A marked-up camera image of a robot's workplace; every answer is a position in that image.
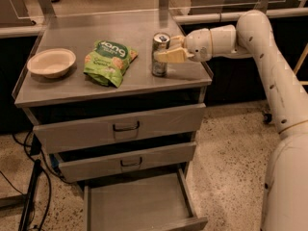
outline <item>terrazzo floor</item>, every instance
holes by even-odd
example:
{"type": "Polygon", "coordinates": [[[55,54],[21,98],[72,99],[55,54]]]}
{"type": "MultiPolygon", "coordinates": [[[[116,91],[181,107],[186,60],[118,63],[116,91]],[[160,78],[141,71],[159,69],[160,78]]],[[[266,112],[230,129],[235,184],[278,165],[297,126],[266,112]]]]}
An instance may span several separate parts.
{"type": "MultiPolygon", "coordinates": [[[[89,8],[92,12],[110,8],[122,10],[127,6],[149,9],[157,6],[156,1],[61,0],[54,8],[57,14],[87,13],[89,8]]],[[[25,0],[25,3],[30,14],[39,15],[35,2],[25,0]]],[[[206,231],[260,230],[267,161],[279,143],[274,125],[263,123],[262,111],[266,107],[267,101],[254,101],[206,109],[187,175],[194,208],[199,217],[209,220],[206,231]]],[[[19,141],[24,141],[26,136],[26,132],[16,135],[19,141]]],[[[23,146],[16,143],[12,135],[0,135],[0,170],[23,193],[27,192],[32,168],[33,163],[26,157],[23,146]]],[[[42,230],[84,230],[83,196],[79,188],[49,175],[52,199],[42,230]]],[[[18,192],[0,175],[0,197],[16,194],[18,192]]],[[[30,230],[39,226],[47,199],[48,183],[42,173],[30,230]]],[[[0,210],[0,231],[18,230],[21,213],[22,207],[0,210]]]]}

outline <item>white robotic arm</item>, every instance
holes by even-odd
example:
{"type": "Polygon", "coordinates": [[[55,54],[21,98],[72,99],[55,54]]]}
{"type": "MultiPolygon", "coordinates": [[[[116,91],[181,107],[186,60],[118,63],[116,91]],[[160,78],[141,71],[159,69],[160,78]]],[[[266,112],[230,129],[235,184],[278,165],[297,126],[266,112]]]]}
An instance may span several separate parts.
{"type": "Polygon", "coordinates": [[[308,95],[279,51],[266,15],[249,11],[236,28],[193,31],[154,55],[174,63],[217,56],[253,57],[282,140],[269,158],[260,230],[308,230],[308,95]]]}

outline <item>snack bag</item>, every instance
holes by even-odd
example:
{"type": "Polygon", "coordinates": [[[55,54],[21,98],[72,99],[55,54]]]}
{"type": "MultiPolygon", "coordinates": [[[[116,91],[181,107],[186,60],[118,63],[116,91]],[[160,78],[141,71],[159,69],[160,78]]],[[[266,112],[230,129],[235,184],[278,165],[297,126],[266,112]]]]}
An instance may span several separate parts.
{"type": "Polygon", "coordinates": [[[103,86],[121,85],[123,75],[138,52],[120,43],[99,40],[85,57],[84,73],[103,86]]]}

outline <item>bowl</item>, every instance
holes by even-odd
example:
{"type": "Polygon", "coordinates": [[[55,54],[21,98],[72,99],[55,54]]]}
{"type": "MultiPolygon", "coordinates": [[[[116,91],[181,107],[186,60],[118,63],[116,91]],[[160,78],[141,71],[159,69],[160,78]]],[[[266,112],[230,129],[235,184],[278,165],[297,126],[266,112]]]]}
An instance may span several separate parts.
{"type": "Polygon", "coordinates": [[[27,63],[31,73],[54,79],[64,76],[75,63],[76,56],[67,49],[44,50],[33,56],[27,63]]]}

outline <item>silver can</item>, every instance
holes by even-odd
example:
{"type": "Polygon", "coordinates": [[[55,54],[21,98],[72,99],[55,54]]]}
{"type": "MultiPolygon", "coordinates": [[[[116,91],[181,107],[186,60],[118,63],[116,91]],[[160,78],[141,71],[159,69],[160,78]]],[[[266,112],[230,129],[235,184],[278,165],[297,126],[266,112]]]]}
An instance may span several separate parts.
{"type": "Polygon", "coordinates": [[[152,74],[163,77],[167,73],[167,63],[161,63],[154,59],[154,52],[168,49],[170,45],[170,36],[166,33],[154,35],[152,44],[152,74]]]}

